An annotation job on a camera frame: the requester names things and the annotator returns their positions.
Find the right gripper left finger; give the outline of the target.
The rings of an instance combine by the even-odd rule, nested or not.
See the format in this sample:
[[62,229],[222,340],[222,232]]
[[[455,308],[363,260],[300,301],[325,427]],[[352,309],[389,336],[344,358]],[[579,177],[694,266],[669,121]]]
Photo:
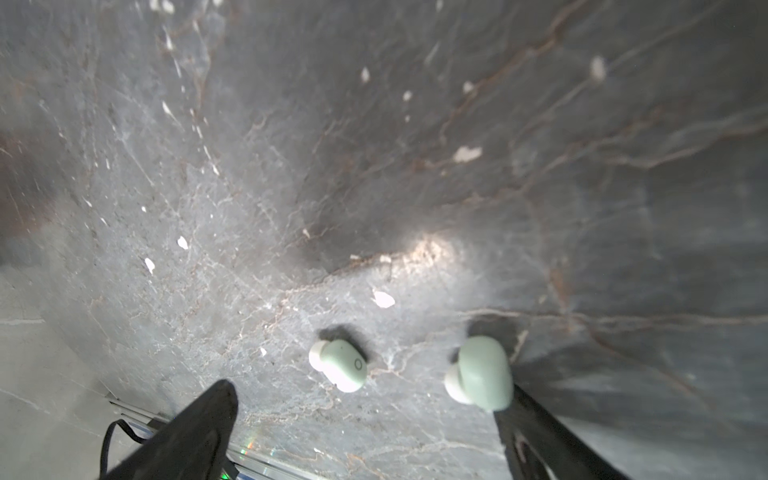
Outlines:
[[[107,427],[99,459],[101,479],[235,479],[239,470],[228,456],[238,414],[235,385],[221,379],[148,438],[124,419]],[[114,432],[120,429],[140,447],[109,466]]]

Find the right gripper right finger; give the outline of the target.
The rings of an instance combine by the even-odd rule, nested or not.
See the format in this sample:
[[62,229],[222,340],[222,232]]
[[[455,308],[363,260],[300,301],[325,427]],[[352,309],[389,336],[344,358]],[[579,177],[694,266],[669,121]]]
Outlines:
[[494,414],[514,479],[624,479],[540,403],[515,386],[510,406]]

